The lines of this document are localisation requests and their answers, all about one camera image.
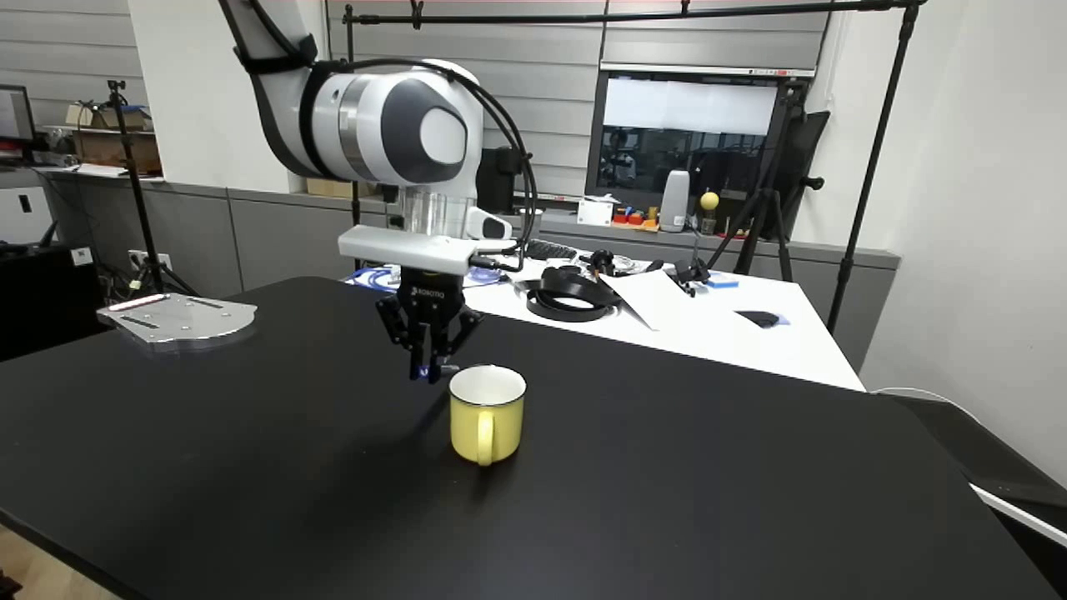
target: cable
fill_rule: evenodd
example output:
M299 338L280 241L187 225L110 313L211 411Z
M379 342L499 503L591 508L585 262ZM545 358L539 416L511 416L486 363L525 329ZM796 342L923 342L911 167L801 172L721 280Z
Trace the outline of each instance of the cable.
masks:
M190 298L199 298L182 277L178 277L168 262L165 267L165 277L169 277L169 285L179 290L179 293L190 293Z
M314 37L302 37L299 46L270 20L260 0L247 2L260 25L267 28L270 40L288 52L288 58L302 58L306 63L314 61L316 46Z
M58 241L58 219L46 227L46 232L45 232L40 243L37 243L37 250L53 248L53 241Z
M499 128L505 140L511 142L511 149L520 158L525 165L525 203L526 211L537 208L537 178L534 178L534 165L526 158L526 142L525 142L525 133L520 128L512 123L512 117L508 113L508 108L489 95L485 91L477 80L470 80L468 75L461 69L449 69L444 63L429 63L429 61L407 61L407 58L379 58L379 61L361 61L361 63L347 63L347 69L370 69L370 67L424 67L424 69L432 69L461 87L470 91L470 98L494 117L494 123Z

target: gray wall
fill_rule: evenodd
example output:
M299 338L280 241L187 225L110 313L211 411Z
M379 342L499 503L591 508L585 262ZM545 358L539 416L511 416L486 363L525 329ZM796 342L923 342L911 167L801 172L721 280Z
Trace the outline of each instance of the gray wall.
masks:
M485 2L429 0L426 13L667 13L676 2L569 0L569 2ZM361 0L357 13L402 13L396 0ZM342 58L342 0L326 0L330 52ZM706 69L815 69L827 17L756 17L700 25L615 25L615 28L354 28L365 58L446 58L480 76L512 113L534 155L537 186L547 198L588 190L591 131L600 67L706 67Z
M1064 25L1064 0L923 9L899 85L915 111L874 186L899 203L906 262L865 380L959 405L1067 488Z
M129 183L45 178L62 241L92 248L97 260L128 271L141 250ZM147 186L156 250L198 293L232 298L291 277L347 277L336 236L350 211L316 198L229 192L218 186Z
M29 91L37 131L62 123L71 105L107 99L103 80L147 99L128 0L0 0L0 85Z

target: floor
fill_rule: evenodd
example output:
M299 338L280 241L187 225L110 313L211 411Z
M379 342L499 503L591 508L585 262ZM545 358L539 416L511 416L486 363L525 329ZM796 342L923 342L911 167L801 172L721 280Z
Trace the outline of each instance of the floor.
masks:
M0 571L25 586L16 600L115 600L103 586L5 528Z

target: cup rim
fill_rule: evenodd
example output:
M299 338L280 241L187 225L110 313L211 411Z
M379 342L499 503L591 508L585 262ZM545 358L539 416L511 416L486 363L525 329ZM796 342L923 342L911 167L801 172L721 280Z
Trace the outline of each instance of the cup rim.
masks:
M485 382L486 376L496 376L494 382L499 382L496 396L486 396ZM470 408L508 408L526 396L526 376L520 376L511 366L499 363L477 363L461 369L449 382L446 382L449 396Z

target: black table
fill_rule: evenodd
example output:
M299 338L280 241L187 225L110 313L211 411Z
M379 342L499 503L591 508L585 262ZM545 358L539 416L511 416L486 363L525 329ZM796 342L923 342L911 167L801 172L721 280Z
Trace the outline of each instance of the black table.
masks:
M477 472L372 298L252 299L220 347L0 366L5 519L128 596L1053 596L894 405L485 321L461 361L526 375L529 421Z

